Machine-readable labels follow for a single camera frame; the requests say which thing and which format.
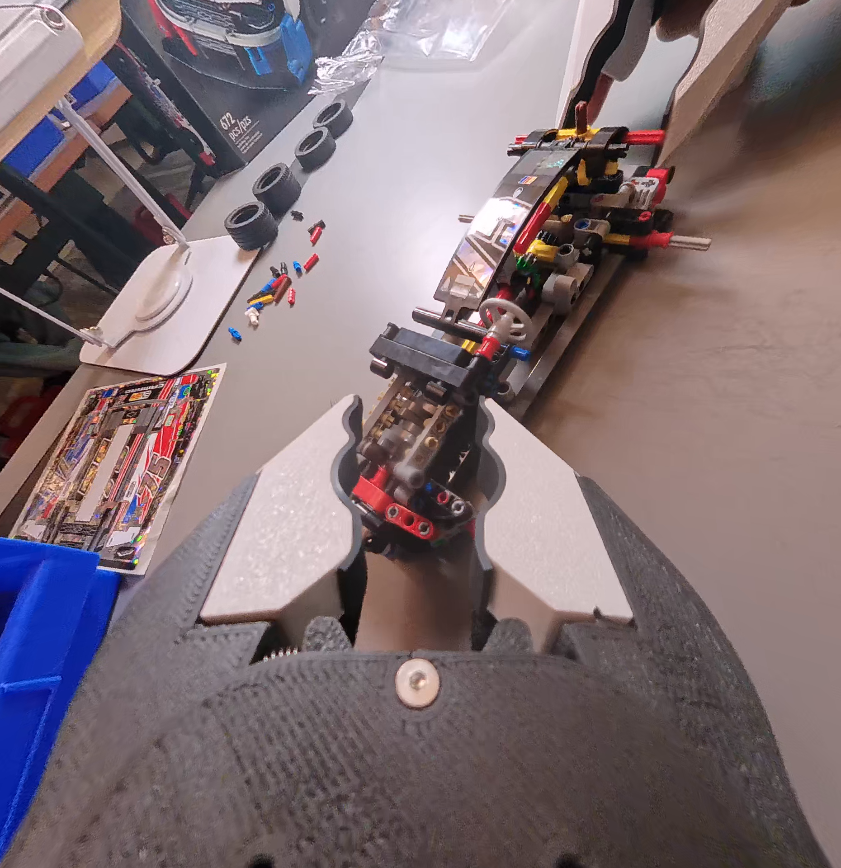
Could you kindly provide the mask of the crumpled clear plastic bag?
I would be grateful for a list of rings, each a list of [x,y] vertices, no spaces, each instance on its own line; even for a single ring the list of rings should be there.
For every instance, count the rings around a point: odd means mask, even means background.
[[[343,49],[315,61],[310,95],[338,95],[369,81],[384,61],[466,64],[478,59],[510,1],[374,2]]]

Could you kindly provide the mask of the pile of small lego pieces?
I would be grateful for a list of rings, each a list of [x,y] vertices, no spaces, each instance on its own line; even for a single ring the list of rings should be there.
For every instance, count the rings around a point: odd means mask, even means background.
[[[296,283],[314,269],[319,261],[319,255],[314,253],[303,263],[293,262],[292,273],[288,272],[287,266],[271,269],[271,279],[248,298],[245,310],[247,307],[257,306],[262,314],[264,309],[278,306],[284,300],[289,307],[293,307],[296,304]]]

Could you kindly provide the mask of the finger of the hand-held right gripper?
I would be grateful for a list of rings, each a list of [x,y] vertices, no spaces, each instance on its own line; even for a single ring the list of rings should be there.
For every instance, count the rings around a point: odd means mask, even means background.
[[[696,53],[671,93],[658,164],[669,164],[707,119],[791,5],[790,1],[717,1],[709,6],[698,30]]]
[[[593,122],[614,81],[643,56],[656,22],[655,1],[579,1],[559,97],[560,127],[574,127],[578,103]]]

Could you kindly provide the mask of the black rubber lego tire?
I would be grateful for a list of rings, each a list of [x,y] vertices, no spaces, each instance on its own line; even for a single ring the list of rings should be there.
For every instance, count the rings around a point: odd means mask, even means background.
[[[274,216],[289,212],[302,191],[302,185],[291,168],[282,162],[267,168],[255,180],[252,194]]]
[[[323,166],[335,153],[336,141],[326,127],[315,127],[296,145],[295,158],[300,168],[312,173]]]
[[[273,212],[257,199],[233,209],[223,225],[237,247],[245,252],[271,245],[279,229],[279,221]]]
[[[323,108],[313,121],[314,130],[327,130],[333,138],[341,137],[353,123],[350,104],[344,99],[336,99]]]

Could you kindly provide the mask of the person's right hand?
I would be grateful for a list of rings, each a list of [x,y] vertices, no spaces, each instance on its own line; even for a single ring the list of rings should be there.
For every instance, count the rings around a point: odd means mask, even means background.
[[[665,1],[655,24],[661,42],[697,37],[701,22],[714,1]]]

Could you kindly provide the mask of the blue box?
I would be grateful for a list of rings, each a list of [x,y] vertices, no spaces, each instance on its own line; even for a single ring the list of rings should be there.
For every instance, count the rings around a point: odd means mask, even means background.
[[[119,84],[118,78],[103,62],[98,62],[70,91],[69,102],[85,115],[87,106],[97,102],[105,91],[111,93]],[[15,146],[3,161],[29,177],[57,147],[66,141],[66,134],[57,124],[63,117],[51,112]]]

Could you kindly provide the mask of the white book stand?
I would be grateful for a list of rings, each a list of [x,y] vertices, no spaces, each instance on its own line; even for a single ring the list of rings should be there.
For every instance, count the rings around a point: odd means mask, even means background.
[[[79,330],[0,287],[0,295],[83,342],[80,360],[151,375],[176,375],[203,349],[253,265],[228,236],[189,241],[69,103],[67,88],[85,75],[85,38],[59,7],[0,2],[0,158],[50,106],[133,191],[174,240],[145,257],[98,325]]]

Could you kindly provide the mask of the dark lego set box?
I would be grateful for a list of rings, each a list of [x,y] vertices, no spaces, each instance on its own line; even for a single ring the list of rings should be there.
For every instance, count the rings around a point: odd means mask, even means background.
[[[122,1],[111,69],[214,176],[248,164],[311,99],[372,1]]]

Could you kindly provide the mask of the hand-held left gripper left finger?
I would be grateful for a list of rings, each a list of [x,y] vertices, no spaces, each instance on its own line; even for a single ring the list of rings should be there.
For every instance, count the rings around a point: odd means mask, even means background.
[[[207,625],[275,623],[290,645],[331,616],[356,639],[367,587],[359,479],[361,398],[348,395],[257,474],[200,610]]]

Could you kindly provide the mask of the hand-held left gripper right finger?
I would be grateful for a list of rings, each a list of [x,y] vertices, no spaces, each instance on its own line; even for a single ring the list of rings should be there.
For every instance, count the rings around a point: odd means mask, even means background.
[[[566,623],[633,613],[578,474],[504,408],[481,398],[474,524],[472,628],[522,621],[536,652]]]

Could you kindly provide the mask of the black yellow lego wing assembly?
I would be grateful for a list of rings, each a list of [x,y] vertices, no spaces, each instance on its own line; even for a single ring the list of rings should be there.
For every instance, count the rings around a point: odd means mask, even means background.
[[[510,319],[529,346],[544,305],[563,318],[608,255],[646,259],[673,245],[672,213],[661,208],[672,170],[657,168],[661,129],[591,127],[578,103],[572,127],[515,137],[515,158],[468,227],[435,291],[441,312],[413,318],[480,342]]]

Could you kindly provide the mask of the lego car chassis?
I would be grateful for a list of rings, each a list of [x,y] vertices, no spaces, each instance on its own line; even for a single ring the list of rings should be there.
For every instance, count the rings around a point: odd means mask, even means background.
[[[709,239],[676,232],[672,241],[651,252],[710,246]],[[480,342],[414,318],[431,332],[386,326],[370,348],[370,369],[389,385],[363,425],[360,477],[351,493],[369,548],[436,548],[469,529],[477,513],[469,504],[468,476],[479,450],[473,444],[479,400],[491,399],[521,419],[625,262],[615,255],[603,259],[565,317],[542,306],[529,320],[539,326],[529,346],[513,338],[510,319],[493,325]],[[417,308],[432,313],[443,306]]]

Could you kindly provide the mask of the lego instruction booklet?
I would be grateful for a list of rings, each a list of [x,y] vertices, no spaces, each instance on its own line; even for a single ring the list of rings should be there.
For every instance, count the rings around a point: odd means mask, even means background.
[[[8,537],[143,575],[226,368],[87,390]]]

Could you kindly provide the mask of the blue plastic storage bin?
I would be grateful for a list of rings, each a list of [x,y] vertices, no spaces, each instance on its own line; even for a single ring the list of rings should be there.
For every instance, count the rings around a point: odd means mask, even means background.
[[[0,537],[0,861],[101,644],[120,582],[95,553]]]

